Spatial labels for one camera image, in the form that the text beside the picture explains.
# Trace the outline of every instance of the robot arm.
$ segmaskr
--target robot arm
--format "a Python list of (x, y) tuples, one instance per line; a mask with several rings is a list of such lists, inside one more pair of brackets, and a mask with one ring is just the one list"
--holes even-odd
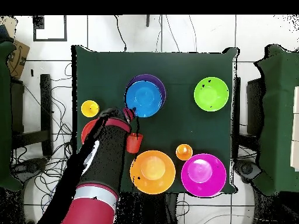
[(53, 199), (37, 224), (113, 223), (131, 131), (128, 122), (133, 118), (134, 112), (126, 108), (101, 112), (78, 154), (67, 161)]

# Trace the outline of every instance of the floor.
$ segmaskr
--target floor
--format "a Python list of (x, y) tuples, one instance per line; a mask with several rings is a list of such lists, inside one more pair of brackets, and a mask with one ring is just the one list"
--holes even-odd
[[(246, 125), (246, 83), (260, 77), (253, 62), (264, 56), (268, 44), (280, 44), (294, 51), (299, 47), (299, 17), (290, 15), (163, 15), (163, 52), (196, 50), (199, 53), (220, 53), (227, 47), (238, 47), (237, 75), (241, 77), (241, 124)], [(52, 87), (71, 86), (71, 45), (77, 44), (94, 51), (123, 51), (124, 44), (117, 31), (114, 16), (67, 16), (67, 41), (33, 41), (33, 21), (30, 16), (16, 16), (15, 38), (30, 46), (21, 80), (40, 101), (40, 74), (50, 74)], [(151, 15), (149, 27), (145, 15), (119, 16), (119, 29), (127, 44), (127, 52), (161, 52), (159, 15)], [(64, 39), (64, 17), (45, 16), (44, 29), (36, 30), (37, 39)], [(58, 87), (53, 97), (66, 106), (63, 122), (72, 130), (71, 89)], [(61, 111), (63, 106), (57, 103)], [(60, 111), (53, 105), (53, 116), (60, 120)], [(28, 90), (24, 93), (23, 124), (25, 132), (40, 130), (40, 106)], [(240, 126), (246, 133), (246, 126)], [(59, 134), (59, 126), (53, 121), (54, 149), (70, 140), (70, 134)], [(17, 157), (24, 152), (17, 150)], [(246, 152), (240, 149), (240, 155)], [(29, 145), (22, 159), (42, 157), (40, 144)], [(53, 156), (53, 161), (64, 158), (63, 149)], [(196, 198), (179, 195), (177, 215), (179, 224), (251, 224), (254, 210), (252, 187), (233, 174), (231, 182), (238, 191), (232, 195), (220, 194), (214, 198)], [(39, 176), (31, 179), (25, 191), (25, 214), (37, 222), (49, 202), (57, 177)]]

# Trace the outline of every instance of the orange cup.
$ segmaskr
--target orange cup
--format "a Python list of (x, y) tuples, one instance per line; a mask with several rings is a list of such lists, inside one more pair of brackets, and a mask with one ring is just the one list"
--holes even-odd
[(192, 157), (193, 150), (188, 144), (181, 144), (176, 148), (175, 153), (180, 160), (189, 160)]
[(143, 135), (141, 135), (140, 133), (138, 133), (138, 136), (136, 133), (131, 133), (127, 137), (127, 152), (136, 154), (140, 149), (142, 139)]

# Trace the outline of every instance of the cup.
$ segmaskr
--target cup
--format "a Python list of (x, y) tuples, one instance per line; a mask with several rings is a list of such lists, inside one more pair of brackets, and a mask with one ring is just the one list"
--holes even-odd
[(87, 100), (83, 102), (81, 106), (82, 114), (85, 117), (92, 118), (99, 113), (100, 107), (97, 102), (93, 100)]
[(127, 152), (136, 154), (140, 149), (142, 139), (143, 139), (143, 135), (138, 133), (137, 136), (136, 133), (131, 133), (127, 137)]
[(176, 156), (180, 160), (188, 160), (192, 157), (193, 150), (188, 144), (181, 144), (175, 150)]

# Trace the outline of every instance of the bowl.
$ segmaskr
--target bowl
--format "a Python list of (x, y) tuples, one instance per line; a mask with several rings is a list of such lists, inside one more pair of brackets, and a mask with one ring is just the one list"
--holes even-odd
[(194, 99), (204, 111), (218, 111), (228, 101), (229, 91), (225, 82), (216, 77), (202, 79), (195, 87)]
[(162, 106), (162, 96), (155, 84), (141, 80), (127, 88), (124, 102), (127, 108), (136, 109), (136, 116), (146, 118), (159, 111)]
[(92, 120), (92, 121), (88, 122), (88, 123), (84, 126), (84, 128), (83, 128), (83, 130), (82, 130), (82, 133), (81, 133), (81, 142), (82, 142), (82, 144), (84, 144), (84, 140), (85, 140), (85, 138), (86, 138), (87, 135), (90, 133), (91, 129), (95, 126), (97, 120), (98, 120), (98, 119), (96, 119), (96, 120)]
[(154, 85), (156, 85), (158, 87), (158, 89), (160, 90), (161, 96), (162, 96), (162, 105), (165, 102), (166, 99), (166, 89), (164, 84), (161, 82), (161, 80), (159, 78), (157, 78), (156, 76), (150, 75), (150, 74), (142, 74), (142, 75), (138, 75), (135, 76), (127, 85), (127, 88), (130, 87), (132, 84), (138, 82), (138, 81), (148, 81), (153, 83)]
[(217, 157), (198, 154), (187, 160), (182, 168), (184, 188), (197, 197), (212, 197), (220, 192), (227, 178), (226, 169)]
[(143, 193), (163, 193), (175, 180), (175, 165), (171, 158), (161, 151), (145, 151), (132, 161), (130, 177)]

